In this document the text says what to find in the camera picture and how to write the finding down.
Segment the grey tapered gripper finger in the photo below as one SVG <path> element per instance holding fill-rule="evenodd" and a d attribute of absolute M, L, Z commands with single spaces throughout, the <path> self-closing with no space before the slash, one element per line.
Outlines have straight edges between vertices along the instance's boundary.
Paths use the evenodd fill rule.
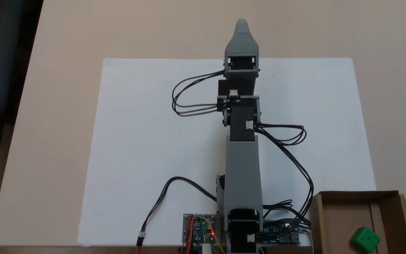
<path fill-rule="evenodd" d="M 255 57 L 259 56 L 259 46 L 253 38 L 246 19 L 238 19 L 234 34 L 228 42 L 225 51 L 225 58 L 234 57 Z"/>

